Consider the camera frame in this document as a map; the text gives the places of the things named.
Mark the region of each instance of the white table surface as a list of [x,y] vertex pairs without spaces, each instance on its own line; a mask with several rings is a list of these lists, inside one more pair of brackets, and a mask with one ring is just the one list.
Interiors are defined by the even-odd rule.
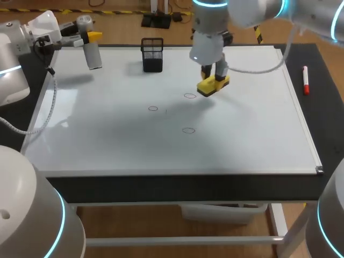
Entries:
[[[166,47],[163,72],[153,74],[142,72],[139,48],[101,48],[103,68],[92,71],[81,49],[59,51],[54,114],[41,134],[26,137],[22,153],[47,177],[316,173],[321,163],[285,66],[263,75],[229,72],[230,84],[205,98],[189,51]],[[252,70],[281,58],[270,46],[225,54],[229,66]],[[51,106],[46,81],[31,129]],[[196,98],[185,98],[188,92]],[[184,133],[187,127],[195,132]]]

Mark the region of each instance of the drawn circle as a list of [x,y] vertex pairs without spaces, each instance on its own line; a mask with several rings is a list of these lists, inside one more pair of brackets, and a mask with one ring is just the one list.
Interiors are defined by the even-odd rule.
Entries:
[[157,110],[157,106],[150,106],[150,107],[148,108],[148,110],[150,110],[150,111],[156,111],[156,110]]
[[196,130],[191,127],[183,128],[183,133],[194,133]]
[[192,94],[192,93],[185,93],[185,94],[184,94],[184,97],[185,97],[185,98],[196,98],[196,95],[195,95],[195,94]]

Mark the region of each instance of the cable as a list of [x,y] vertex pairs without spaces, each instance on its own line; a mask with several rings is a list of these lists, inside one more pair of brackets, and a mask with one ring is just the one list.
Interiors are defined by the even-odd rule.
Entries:
[[176,3],[176,0],[173,0],[173,3],[179,8],[179,9],[185,9],[185,10],[188,10],[188,11],[190,11],[190,19],[188,20],[188,21],[186,21],[186,22],[181,22],[182,24],[186,24],[186,23],[189,23],[189,22],[191,22],[192,21],[192,11],[191,11],[191,8],[192,8],[192,6],[190,6],[190,7],[181,7],[180,5],[178,5],[177,3]]
[[172,5],[170,4],[170,2],[168,1],[168,6],[169,7],[171,7],[171,11],[170,12],[168,12],[168,14],[170,15],[171,13],[173,13],[173,7],[172,7]]
[[20,129],[17,129],[16,127],[14,127],[13,125],[10,124],[10,122],[8,122],[6,119],[0,117],[0,122],[3,123],[4,125],[6,125],[9,129],[11,129],[12,131],[19,133],[19,134],[23,134],[23,135],[31,135],[31,134],[35,134],[35,133],[39,133],[41,131],[43,131],[45,129],[45,127],[47,127],[53,112],[54,112],[54,108],[55,108],[55,102],[56,102],[56,94],[58,92],[58,82],[55,78],[55,75],[52,75],[53,81],[54,81],[54,95],[53,95],[53,101],[52,101],[52,106],[50,108],[50,112],[48,114],[47,119],[45,120],[44,124],[37,130],[35,131],[22,131]]
[[92,4],[91,4],[91,0],[88,0],[88,5],[89,5],[90,7],[99,7],[99,6],[104,5],[104,4],[105,4],[105,1],[106,1],[106,0],[103,0],[100,4],[92,5]]
[[192,21],[192,12],[190,11],[190,19],[188,20],[188,21],[186,21],[185,23],[183,23],[182,21],[181,21],[181,23],[182,24],[186,24],[186,23],[189,23],[189,22],[191,22]]
[[52,78],[53,78],[53,82],[54,82],[54,93],[53,93],[53,100],[52,100],[52,106],[50,108],[50,112],[48,114],[48,117],[47,119],[45,120],[44,124],[37,130],[35,131],[23,131],[23,130],[20,130],[20,129],[17,129],[16,127],[14,127],[12,124],[10,124],[10,122],[8,122],[6,119],[0,117],[0,122],[3,123],[4,125],[6,125],[9,129],[13,130],[14,132],[16,133],[19,133],[19,134],[23,134],[23,135],[31,135],[31,134],[35,134],[35,133],[39,133],[41,131],[43,131],[49,121],[50,121],[50,118],[52,117],[53,115],[53,112],[54,112],[54,108],[55,108],[55,102],[56,102],[56,95],[58,93],[58,82],[55,78],[55,71],[52,67],[48,66],[47,64],[47,60],[46,60],[46,52],[45,52],[45,49],[43,47],[43,58],[41,58],[39,56],[39,54],[37,53],[36,51],[36,47],[37,47],[37,42],[39,42],[41,44],[41,46],[43,46],[43,43],[44,43],[44,40],[41,40],[41,39],[37,39],[34,44],[33,44],[33,53],[37,56],[37,58],[44,64],[44,68],[52,75]]
[[191,6],[190,6],[190,7],[181,7],[180,5],[178,5],[178,4],[176,3],[176,0],[173,0],[173,3],[174,3],[178,8],[180,8],[180,9],[189,10],[189,9],[191,8]]
[[290,52],[290,47],[291,47],[291,44],[293,42],[293,39],[294,39],[294,36],[296,34],[296,32],[298,31],[298,26],[295,25],[290,34],[289,34],[289,37],[288,37],[288,42],[286,43],[286,49],[285,49],[285,52],[284,52],[284,55],[283,55],[283,58],[282,60],[279,62],[278,65],[276,65],[275,67],[273,68],[270,68],[268,70],[263,70],[263,71],[249,71],[249,70],[241,70],[241,69],[238,69],[238,68],[232,68],[232,67],[228,67],[229,70],[232,70],[232,71],[236,71],[238,73],[243,73],[243,74],[266,74],[266,73],[269,73],[271,71],[274,71],[276,69],[278,69],[279,67],[281,67],[283,64],[284,64],[284,61],[288,58],[288,55],[289,55],[289,52]]

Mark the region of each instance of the red marker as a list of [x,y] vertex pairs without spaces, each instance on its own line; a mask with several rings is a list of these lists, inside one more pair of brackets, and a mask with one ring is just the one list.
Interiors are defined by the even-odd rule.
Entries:
[[310,86],[308,83],[308,68],[307,66],[303,67],[303,94],[309,95],[310,93]]

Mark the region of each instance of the pen holder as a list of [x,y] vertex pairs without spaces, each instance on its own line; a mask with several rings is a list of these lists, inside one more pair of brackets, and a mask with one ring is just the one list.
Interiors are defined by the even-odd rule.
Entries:
[[162,38],[143,38],[141,40],[141,52],[142,61],[144,63],[144,72],[162,72],[162,50]]

